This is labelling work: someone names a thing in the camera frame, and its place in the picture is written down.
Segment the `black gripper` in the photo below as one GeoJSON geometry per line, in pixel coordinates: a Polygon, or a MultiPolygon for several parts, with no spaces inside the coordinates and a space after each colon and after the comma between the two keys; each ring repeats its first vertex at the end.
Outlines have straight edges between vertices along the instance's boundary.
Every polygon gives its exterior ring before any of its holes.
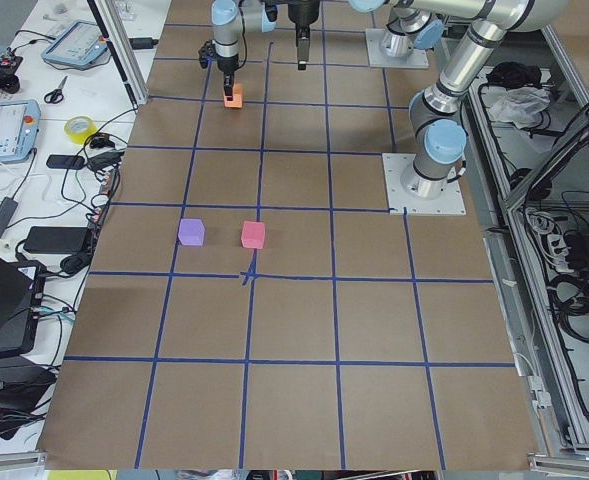
{"type": "Polygon", "coordinates": [[[235,72],[238,69],[238,56],[219,56],[217,58],[217,66],[223,74],[224,95],[226,98],[232,98],[234,96],[235,72]]]}
{"type": "Polygon", "coordinates": [[[311,42],[311,26],[319,17],[319,1],[303,0],[288,3],[288,18],[295,25],[297,60],[308,61],[311,42]]]}

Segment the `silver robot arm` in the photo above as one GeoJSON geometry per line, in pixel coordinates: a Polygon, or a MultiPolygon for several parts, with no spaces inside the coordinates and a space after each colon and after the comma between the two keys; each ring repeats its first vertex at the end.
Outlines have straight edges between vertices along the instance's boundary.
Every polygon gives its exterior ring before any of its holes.
{"type": "MultiPolygon", "coordinates": [[[[391,1],[390,19],[414,49],[433,47],[444,27],[441,16],[469,20],[437,81],[418,93],[410,107],[418,152],[403,173],[410,183],[446,183],[463,154],[467,136],[454,116],[472,80],[509,32],[531,32],[548,25],[566,8],[564,1],[391,1]]],[[[215,59],[223,74],[226,100],[234,98],[239,40],[252,31],[270,32],[276,1],[215,1],[211,5],[215,59]]]]}
{"type": "Polygon", "coordinates": [[[211,6],[213,45],[223,74],[226,97],[233,96],[235,72],[240,68],[239,41],[251,32],[267,33],[276,27],[278,9],[265,1],[216,0],[211,6]]]}

